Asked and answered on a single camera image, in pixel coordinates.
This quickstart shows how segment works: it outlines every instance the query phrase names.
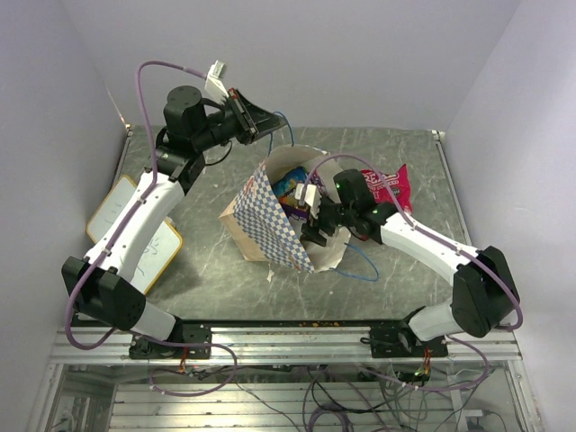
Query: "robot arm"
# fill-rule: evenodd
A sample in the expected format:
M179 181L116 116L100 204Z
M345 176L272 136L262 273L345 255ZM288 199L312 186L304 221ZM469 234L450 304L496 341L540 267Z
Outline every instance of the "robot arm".
M146 168L136 192L103 238L83 259L71 256L62 266L71 294L88 267L105 252L76 297L77 311L116 329L161 341L182 341L180 319L149 303L130 284L136 265L160 223L203 171L205 150L224 146L232 139L247 145L285 125L284 119L253 105L237 89L225 90L223 71L223 64L216 62L206 77L206 91L217 102L203 98L200 90L189 85L168 94L166 127L156 142L156 182L152 170ZM206 106L217 111L207 114ZM153 190L143 199L143 192L152 185ZM111 239L113 246L108 249Z
M478 250L458 243L397 212L394 204L377 204L362 173L350 169L334 177L340 203L321 196L309 185L304 201L310 206L310 218L302 227L303 241L321 246L338 226L356 230L375 242L397 248L426 264L452 286L452 299L436 306L414 310L404 319L400 337L407 347L438 336L466 332L482 338L508 316L514 306L492 277L468 257L476 258L495 273L518 299L518 292L504 255L495 247ZM300 199L303 187L296 191ZM422 233L433 234L432 239Z

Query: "candy wrapper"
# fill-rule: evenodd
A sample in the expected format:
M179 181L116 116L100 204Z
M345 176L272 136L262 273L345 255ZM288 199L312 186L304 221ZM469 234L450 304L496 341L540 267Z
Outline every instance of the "candy wrapper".
M309 209L305 206L301 207L296 199L296 185L298 183L304 183L308 171L303 167L298 166L297 168L289 171L279 182L272 186L272 192L278 198L278 202L282 206L284 213L288 221L294 228L296 236L300 236L302 233L302 224L306 223L309 217ZM326 187L320 181L317 175L312 177L312 183L319 187L320 193L326 193Z
M386 186L382 183L376 173L371 169L363 169L362 174L366 179L368 188L374 195L377 203L391 203L392 198L386 190ZM396 174L384 174L388 181L388 185L394 192L398 203L405 212L412 213L412 204L410 203L410 181L408 180L408 168L406 164L402 165Z

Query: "checkered paper bag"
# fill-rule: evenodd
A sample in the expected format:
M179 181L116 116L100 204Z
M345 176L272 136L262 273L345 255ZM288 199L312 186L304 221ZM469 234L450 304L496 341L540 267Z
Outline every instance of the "checkered paper bag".
M278 147L262 161L219 219L230 232L248 261L269 261L296 270L317 273L338 265L350 239L347 229L340 229L320 247L302 244L274 192L272 185L296 167L310 171L326 156L308 146ZM317 171L326 194L339 203L333 177L342 169L334 160Z

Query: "black bracket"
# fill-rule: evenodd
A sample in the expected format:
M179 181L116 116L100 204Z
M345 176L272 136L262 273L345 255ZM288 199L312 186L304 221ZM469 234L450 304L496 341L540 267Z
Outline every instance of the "black bracket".
M182 342L185 344L211 344L212 332L200 324L184 324L182 326ZM158 360L166 358L179 358L183 349L175 348L167 351L164 346L148 342L142 337L134 338L130 346L129 356L132 360ZM206 347L188 348L186 358L189 360L208 360L211 349Z
M433 357L448 357L444 337L435 337L428 342L418 342L406 348L398 337L403 329L403 320L383 321L377 327L371 327L369 337L361 338L360 342L370 345L372 358L424 358L427 347Z

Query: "white backdrop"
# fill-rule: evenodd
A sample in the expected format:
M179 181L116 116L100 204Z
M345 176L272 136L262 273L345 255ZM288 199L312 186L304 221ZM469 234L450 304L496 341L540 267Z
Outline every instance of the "white backdrop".
M576 4L524 0L446 134L478 246L506 254L548 430L574 430Z
M445 131L519 0L63 0L127 122L133 70L163 59L207 70L297 126ZM154 123L185 82L147 70Z
M0 131L0 429L22 431L125 134L57 0L2 2Z

